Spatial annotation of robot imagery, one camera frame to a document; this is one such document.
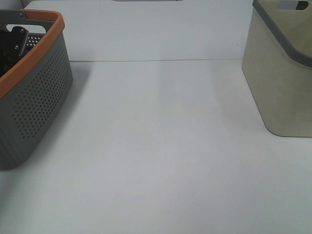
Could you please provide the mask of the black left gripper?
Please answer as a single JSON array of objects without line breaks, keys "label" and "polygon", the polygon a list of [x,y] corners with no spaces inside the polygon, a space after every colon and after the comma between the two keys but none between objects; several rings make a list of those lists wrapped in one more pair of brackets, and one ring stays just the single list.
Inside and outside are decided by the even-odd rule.
[{"label": "black left gripper", "polygon": [[2,77],[16,64],[16,39],[12,32],[0,31],[0,76]]}]

